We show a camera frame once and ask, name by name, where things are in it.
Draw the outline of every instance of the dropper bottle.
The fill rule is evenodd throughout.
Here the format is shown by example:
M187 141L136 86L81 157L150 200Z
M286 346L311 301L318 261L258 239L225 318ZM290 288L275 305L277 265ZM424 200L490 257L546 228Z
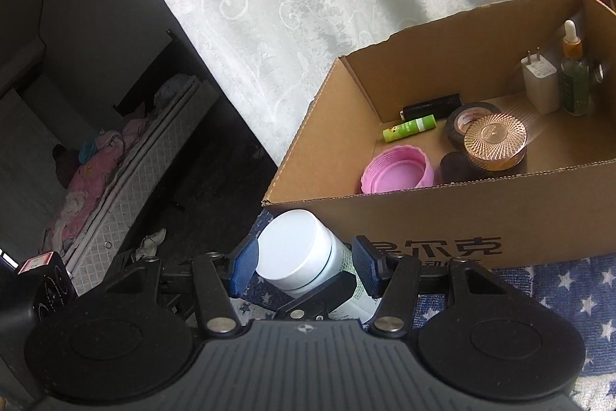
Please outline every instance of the dropper bottle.
M560 78L562 106L574 116L583 116L588 112L590 77L581 39L577 35L575 23L571 20L565 22L562 48L564 52Z

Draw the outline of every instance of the gray ribbed panel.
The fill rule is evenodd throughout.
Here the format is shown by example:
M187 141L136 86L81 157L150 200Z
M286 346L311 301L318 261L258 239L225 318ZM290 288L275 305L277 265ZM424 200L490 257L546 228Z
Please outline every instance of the gray ribbed panel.
M85 407L47 399L36 411L580 411L565 396L493 404L447 387L400 342L355 321L255 321L244 336L212 341L193 367L156 396Z

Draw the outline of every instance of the roll of electrical tape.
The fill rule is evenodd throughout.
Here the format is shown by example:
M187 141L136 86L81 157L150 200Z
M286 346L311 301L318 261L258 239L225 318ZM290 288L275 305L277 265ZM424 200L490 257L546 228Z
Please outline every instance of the roll of electrical tape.
M485 116L500 113L496 105L486 101L476 101L458 107L447 118L445 132L455 148L464 150L464 134L470 123Z

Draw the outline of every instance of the dark floor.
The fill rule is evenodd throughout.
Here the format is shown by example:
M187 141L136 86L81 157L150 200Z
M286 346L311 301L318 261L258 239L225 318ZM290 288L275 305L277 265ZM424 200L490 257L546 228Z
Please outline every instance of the dark floor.
M133 241L166 228L158 256L169 268L208 251L228 253L250 231L275 172L222 96L167 170L158 203L131 229Z

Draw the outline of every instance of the round black disc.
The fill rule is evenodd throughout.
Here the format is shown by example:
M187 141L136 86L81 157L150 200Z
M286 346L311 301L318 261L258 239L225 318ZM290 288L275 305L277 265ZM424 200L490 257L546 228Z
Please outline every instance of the round black disc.
M133 295L109 294L68 305L33 330L25 356L52 395L107 404L173 381L187 367L192 335L176 315Z
M433 374L492 401L531 401L571 390L585 352L571 324L530 299L473 296L420 331L418 352Z

